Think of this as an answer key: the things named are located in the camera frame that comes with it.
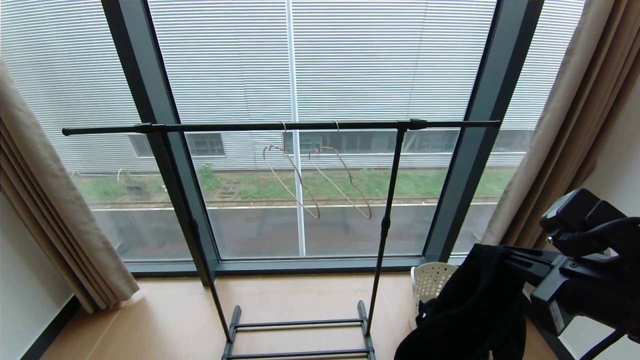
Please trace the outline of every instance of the wooden floor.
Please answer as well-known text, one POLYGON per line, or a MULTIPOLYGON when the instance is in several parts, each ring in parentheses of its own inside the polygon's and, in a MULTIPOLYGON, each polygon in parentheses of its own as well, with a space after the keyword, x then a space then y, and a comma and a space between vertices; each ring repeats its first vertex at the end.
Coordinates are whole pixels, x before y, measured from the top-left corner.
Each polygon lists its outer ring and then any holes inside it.
MULTIPOLYGON (((358 317, 369 308, 371 275, 226 277, 216 281, 227 321, 235 305, 241 322, 358 317)), ((211 294, 197 279, 141 280, 141 290, 118 309, 80 312, 43 359, 219 359, 225 337, 211 294)), ((379 360, 393 359, 409 333, 413 311, 408 275, 383 275, 372 327, 379 360)), ((525 359, 555 359, 530 326, 525 359)), ((359 327, 239 332, 234 354, 360 348, 359 327)))

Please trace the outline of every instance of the clothes rack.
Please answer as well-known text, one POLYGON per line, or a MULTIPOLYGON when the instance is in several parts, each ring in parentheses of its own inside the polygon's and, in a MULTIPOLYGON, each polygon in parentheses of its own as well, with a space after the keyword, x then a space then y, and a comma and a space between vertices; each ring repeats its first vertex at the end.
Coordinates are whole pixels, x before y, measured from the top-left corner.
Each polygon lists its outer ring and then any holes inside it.
MULTIPOLYGON (((262 323, 240 323, 240 316, 242 309, 239 306, 234 308, 234 312, 231 318, 231 323, 227 325, 227 321, 222 311, 222 305, 220 304, 220 298, 216 287, 213 282, 211 271, 208 269, 207 261, 204 258, 204 252, 200 245, 200 257, 202 257, 202 263, 206 267, 207 282, 213 296, 216 310, 220 318, 221 326, 225 333, 227 343, 225 345, 224 353, 222 354, 222 360, 232 359, 272 359, 272 358, 286 358, 286 357, 318 357, 318 356, 331 356, 331 355, 358 355, 367 356, 369 360, 375 360, 375 352, 373 342, 371 340, 371 324, 373 321, 374 307, 376 305, 376 295, 378 292, 378 284, 380 282, 380 272, 382 268, 382 261, 385 252, 385 245, 387 242, 387 236, 389 228, 391 226, 391 208, 394 197, 394 190, 396 188, 397 172, 400 164, 400 155, 402 150, 402 144, 404 140, 404 134, 409 130, 420 130, 427 127, 499 127, 501 121, 438 121, 427 122, 425 120, 401 120, 401 121, 385 121, 385 122, 371 122, 371 121, 356 121, 356 122, 295 122, 295 123, 261 123, 261 124, 151 124, 142 123, 133 126, 115 126, 115 127, 78 127, 78 128, 64 128, 62 133, 65 136, 69 135, 87 135, 87 134, 114 134, 114 133, 141 133, 146 134, 150 139, 159 138, 162 141, 162 145, 165 150, 165 154, 169 157, 173 156, 171 146, 168 138, 168 133, 172 132, 204 132, 204 131, 282 131, 282 130, 341 130, 341 129, 395 129, 397 130, 396 145, 394 149, 393 163, 391 167, 391 175, 389 179, 389 189, 387 194, 387 203, 385 205, 385 214, 382 218, 381 232, 380 232, 380 245, 378 247, 378 256, 376 258, 376 269, 373 280, 373 287, 371 292, 371 302, 369 304, 369 314, 364 306, 362 300, 358 301, 357 318, 345 318, 345 319, 331 319, 331 320, 311 320, 311 321, 293 321, 293 322, 262 322, 262 323), (246 354, 246 355, 234 355, 232 354, 234 342, 236 340, 236 334, 241 329, 249 328, 274 328, 274 327, 287 327, 287 326, 308 326, 308 325, 353 325, 361 326, 362 334, 364 337, 364 348, 347 349, 347 350, 324 350, 324 351, 310 351, 310 352, 286 352, 286 353, 271 353, 271 354, 246 354)), ((179 183, 180 189, 184 192, 184 185, 179 183)))

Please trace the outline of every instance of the horizontal rack bar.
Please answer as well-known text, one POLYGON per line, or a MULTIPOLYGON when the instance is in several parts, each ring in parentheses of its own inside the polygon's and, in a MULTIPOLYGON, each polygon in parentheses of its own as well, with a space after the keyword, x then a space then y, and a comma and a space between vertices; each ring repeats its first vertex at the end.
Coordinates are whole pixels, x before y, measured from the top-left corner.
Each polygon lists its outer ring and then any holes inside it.
POLYGON ((331 319, 331 320, 309 320, 309 321, 295 321, 295 322, 257 322, 257 323, 239 323, 236 324, 237 328, 242 327, 276 327, 276 326, 297 326, 297 325, 322 325, 329 323, 361 323, 362 319, 331 319))
POLYGON ((62 134, 117 134, 117 133, 172 133, 201 131, 286 131, 286 130, 366 130, 400 129, 420 130, 428 127, 498 127, 501 121, 426 121, 420 119, 400 121, 353 122, 272 122, 263 124, 151 124, 113 127, 64 127, 62 134))
POLYGON ((276 359, 279 357, 304 357, 304 356, 328 356, 328 355, 354 355, 367 354, 368 348, 355 348, 347 350, 325 350, 325 351, 304 351, 304 352, 280 352, 272 354, 246 354, 246 355, 228 355, 226 359, 276 359))

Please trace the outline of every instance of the gold hanger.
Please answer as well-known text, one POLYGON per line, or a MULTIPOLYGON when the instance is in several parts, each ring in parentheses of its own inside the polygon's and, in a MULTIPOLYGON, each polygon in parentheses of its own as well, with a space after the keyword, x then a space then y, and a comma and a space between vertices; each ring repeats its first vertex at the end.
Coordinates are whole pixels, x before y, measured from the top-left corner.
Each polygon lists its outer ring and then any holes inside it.
MULTIPOLYGON (((335 126, 338 128, 338 132, 340 132, 340 126, 338 125, 338 122, 335 121, 335 126)), ((347 167, 347 164, 344 162, 344 159, 342 159, 342 156, 340 156, 340 153, 338 152, 338 150, 334 147, 330 147, 330 146, 320 146, 317 147, 315 149, 311 149, 311 151, 309 151, 309 162, 311 163, 311 165, 314 166, 314 168, 316 168, 316 170, 322 175, 324 176, 325 179, 329 180, 329 182, 331 183, 331 185, 333 185, 333 187, 338 190, 338 192, 345 198, 347 199, 347 201, 356 209, 358 210, 359 213, 362 214, 363 217, 365 217, 366 219, 371 219, 372 217, 372 212, 371 212, 371 205, 369 205, 369 200, 367 200, 367 197, 364 195, 364 193, 362 192, 362 190, 353 183, 353 177, 351 176, 351 171, 349 171, 349 168, 347 167), (360 208, 358 206, 356 206, 356 204, 351 201, 351 199, 349 199, 349 197, 342 192, 342 190, 340 190, 340 188, 322 171, 320 170, 320 168, 314 163, 314 161, 311 158, 311 154, 315 153, 315 154, 319 154, 320 150, 322 149, 327 149, 327 150, 331 150, 333 151, 337 156, 338 159, 340 159, 340 162, 342 163, 342 166, 344 167, 344 170, 346 170, 347 175, 349 176, 349 183, 351 184, 352 187, 356 188, 358 190, 358 192, 360 193, 360 196, 362 196, 362 200, 364 200, 364 203, 367 205, 367 209, 369 210, 369 214, 365 214, 362 210, 360 210, 360 208)))
MULTIPOLYGON (((282 123, 282 126, 284 126, 284 132, 285 134, 287 133, 287 126, 284 124, 284 122, 282 123)), ((286 149, 284 149, 283 147, 279 147, 277 145, 269 145, 269 146, 265 146, 264 150, 262 150, 262 159, 264 160, 264 162, 267 164, 267 166, 269 167, 269 170, 271 170, 271 172, 273 173, 273 175, 276 177, 276 179, 278 179, 278 181, 280 182, 280 184, 282 184, 282 186, 284 186, 285 190, 287 190, 287 192, 289 193, 289 195, 291 195, 291 197, 293 197, 293 199, 302 206, 302 208, 309 214, 311 214, 311 216, 314 217, 314 219, 320 219, 320 207, 318 206, 318 203, 316 202, 316 198, 314 198, 313 194, 311 193, 311 190, 309 190, 309 188, 307 188, 304 183, 302 182, 302 175, 300 174, 300 170, 298 170, 298 168, 296 167, 296 164, 294 164, 293 160, 291 159, 291 157, 289 157, 289 153, 287 152, 286 149), (287 160, 289 160, 289 162, 291 163, 291 166, 293 166, 293 169, 296 171, 296 175, 298 176, 298 179, 300 180, 300 185, 302 186, 303 189, 306 189, 307 192, 309 193, 309 196, 311 197, 311 200, 314 202, 314 205, 316 206, 316 212, 317 214, 314 214, 311 210, 309 210, 302 202, 300 202, 300 200, 298 200, 298 198, 291 192, 291 190, 289 190, 289 188, 287 187, 287 185, 285 185, 285 183, 282 181, 282 179, 280 178, 280 176, 278 176, 278 174, 275 172, 275 170, 273 170, 273 167, 271 166, 271 164, 269 163, 269 161, 267 160, 267 151, 271 151, 273 149, 277 149, 282 151, 287 160)))

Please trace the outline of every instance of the white vertical pole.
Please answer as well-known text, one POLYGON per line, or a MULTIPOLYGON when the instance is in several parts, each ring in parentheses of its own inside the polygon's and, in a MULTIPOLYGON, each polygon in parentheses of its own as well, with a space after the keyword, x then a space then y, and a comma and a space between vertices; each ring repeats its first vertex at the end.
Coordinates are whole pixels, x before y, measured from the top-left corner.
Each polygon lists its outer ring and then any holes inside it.
MULTIPOLYGON (((285 0, 287 10, 287 45, 289 47, 289 88, 291 89, 291 118, 293 122, 298 122, 298 93, 296 89, 296 55, 293 46, 293 17, 291 10, 291 0, 285 0)), ((296 167, 302 172, 300 164, 300 132, 294 130, 293 134, 293 161, 296 167)), ((307 246, 305 243, 305 212, 300 203, 303 201, 302 184, 298 176, 296 178, 296 197, 298 204, 296 206, 298 214, 298 248, 300 256, 307 255, 307 246)))

